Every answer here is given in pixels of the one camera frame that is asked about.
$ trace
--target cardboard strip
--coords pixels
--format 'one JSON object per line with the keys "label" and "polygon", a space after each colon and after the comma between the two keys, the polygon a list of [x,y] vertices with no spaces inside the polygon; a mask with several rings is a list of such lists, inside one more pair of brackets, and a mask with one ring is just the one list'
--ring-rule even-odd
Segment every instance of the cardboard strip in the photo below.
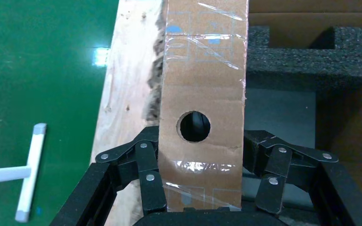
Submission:
{"label": "cardboard strip", "polygon": [[240,208],[247,15],[247,0],[168,2],[158,164],[169,211]]}

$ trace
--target green mat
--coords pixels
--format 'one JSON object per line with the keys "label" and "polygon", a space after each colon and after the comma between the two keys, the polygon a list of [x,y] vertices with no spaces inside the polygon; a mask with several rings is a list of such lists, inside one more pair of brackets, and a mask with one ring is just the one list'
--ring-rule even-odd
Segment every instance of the green mat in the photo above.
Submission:
{"label": "green mat", "polygon": [[[0,0],[0,167],[25,165],[33,125],[48,124],[30,221],[48,225],[87,169],[118,0]],[[0,183],[0,226],[21,180]]]}

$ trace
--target brown cardboard box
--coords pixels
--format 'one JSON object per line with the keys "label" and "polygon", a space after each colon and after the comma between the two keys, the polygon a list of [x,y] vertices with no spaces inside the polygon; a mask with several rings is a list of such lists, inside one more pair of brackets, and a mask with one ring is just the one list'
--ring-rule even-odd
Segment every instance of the brown cardboard box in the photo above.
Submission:
{"label": "brown cardboard box", "polygon": [[317,105],[316,147],[336,153],[362,190],[362,89]]}
{"label": "brown cardboard box", "polygon": [[[247,0],[169,0],[159,170],[169,211],[240,207]],[[192,111],[210,122],[200,142],[182,136]]]}

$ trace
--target black foam insert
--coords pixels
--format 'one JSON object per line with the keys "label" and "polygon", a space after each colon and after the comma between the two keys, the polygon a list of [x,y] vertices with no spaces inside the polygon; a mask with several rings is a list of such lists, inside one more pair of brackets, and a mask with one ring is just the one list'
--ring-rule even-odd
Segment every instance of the black foam insert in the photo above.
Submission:
{"label": "black foam insert", "polygon": [[249,27],[248,87],[322,94],[362,87],[362,29],[331,27],[308,49],[269,48],[269,40],[269,27]]}

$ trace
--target plywood board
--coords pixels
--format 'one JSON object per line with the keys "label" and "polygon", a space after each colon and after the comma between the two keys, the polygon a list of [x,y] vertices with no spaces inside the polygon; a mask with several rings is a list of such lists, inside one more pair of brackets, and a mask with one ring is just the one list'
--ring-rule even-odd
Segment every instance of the plywood board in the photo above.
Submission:
{"label": "plywood board", "polygon": [[[146,126],[142,118],[156,55],[153,44],[161,0],[120,0],[91,154],[130,142]],[[105,225],[132,225],[142,216],[140,186],[118,193]]]}

